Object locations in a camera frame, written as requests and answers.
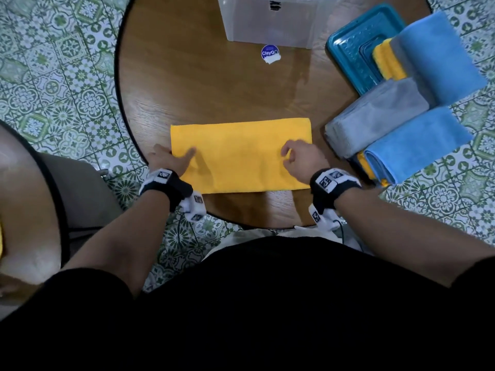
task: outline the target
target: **round wooden table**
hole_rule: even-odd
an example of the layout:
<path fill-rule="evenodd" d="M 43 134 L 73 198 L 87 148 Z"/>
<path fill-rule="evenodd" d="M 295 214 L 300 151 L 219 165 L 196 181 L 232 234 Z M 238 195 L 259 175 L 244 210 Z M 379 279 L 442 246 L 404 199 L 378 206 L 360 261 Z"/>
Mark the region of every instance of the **round wooden table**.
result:
<path fill-rule="evenodd" d="M 218 0 L 132 0 L 116 49 L 122 115 L 145 155 L 170 146 L 171 124 L 214 124 L 308 117 L 313 143 L 332 166 L 324 125 L 357 97 L 326 54 L 326 39 L 381 2 L 407 24 L 429 15 L 426 0 L 342 0 L 312 50 L 279 47 L 282 59 L 261 58 L 262 44 L 227 41 Z M 284 228 L 311 225 L 309 190 L 209 194 L 208 212 L 238 224 Z"/>
<path fill-rule="evenodd" d="M 37 152 L 2 121 L 0 156 L 0 274 L 41 284 L 69 258 L 62 199 Z"/>

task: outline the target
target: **clear plastic container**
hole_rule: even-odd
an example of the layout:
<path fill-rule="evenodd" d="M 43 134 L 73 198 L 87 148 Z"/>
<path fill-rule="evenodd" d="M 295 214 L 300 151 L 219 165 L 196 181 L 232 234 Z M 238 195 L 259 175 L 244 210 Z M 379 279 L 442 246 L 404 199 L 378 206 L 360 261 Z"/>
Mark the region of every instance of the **clear plastic container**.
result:
<path fill-rule="evenodd" d="M 218 0 L 227 40 L 312 49 L 339 0 Z"/>

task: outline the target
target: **blue tray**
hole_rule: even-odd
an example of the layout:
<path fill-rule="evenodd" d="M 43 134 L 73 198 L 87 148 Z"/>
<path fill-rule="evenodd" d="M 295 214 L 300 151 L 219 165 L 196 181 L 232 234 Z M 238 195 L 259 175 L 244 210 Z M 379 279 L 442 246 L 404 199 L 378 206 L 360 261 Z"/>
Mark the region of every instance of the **blue tray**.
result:
<path fill-rule="evenodd" d="M 373 49 L 404 28 L 404 21 L 392 6 L 381 4 L 332 34 L 326 48 L 362 95 L 383 80 L 373 60 Z"/>

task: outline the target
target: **stack of towels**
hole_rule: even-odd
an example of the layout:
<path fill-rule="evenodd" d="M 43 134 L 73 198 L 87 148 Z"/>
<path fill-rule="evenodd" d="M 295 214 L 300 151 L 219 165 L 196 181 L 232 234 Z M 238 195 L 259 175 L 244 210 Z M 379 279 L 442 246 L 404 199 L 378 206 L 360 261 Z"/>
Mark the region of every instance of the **stack of towels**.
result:
<path fill-rule="evenodd" d="M 385 81 L 328 123 L 325 135 L 337 155 L 386 187 L 472 139 L 448 106 L 487 83 L 443 12 L 384 41 L 373 58 Z"/>

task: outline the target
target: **hand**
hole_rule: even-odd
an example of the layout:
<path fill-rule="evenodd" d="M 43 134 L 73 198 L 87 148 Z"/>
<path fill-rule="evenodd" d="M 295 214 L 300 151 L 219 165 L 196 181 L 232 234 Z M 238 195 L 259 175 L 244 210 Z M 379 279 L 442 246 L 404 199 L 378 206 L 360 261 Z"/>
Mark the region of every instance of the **hand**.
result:
<path fill-rule="evenodd" d="M 284 160 L 284 167 L 299 182 L 309 184 L 313 174 L 320 169 L 330 168 L 325 155 L 314 144 L 306 143 L 300 139 L 288 140 L 282 147 L 280 154 L 286 156 L 289 150 L 291 150 L 291 154 L 288 159 Z"/>
<path fill-rule="evenodd" d="M 186 172 L 195 153 L 196 149 L 193 147 L 184 156 L 175 157 L 168 148 L 163 147 L 161 144 L 155 144 L 153 146 L 153 152 L 150 152 L 146 157 L 150 172 L 160 168 L 170 169 L 180 177 Z"/>

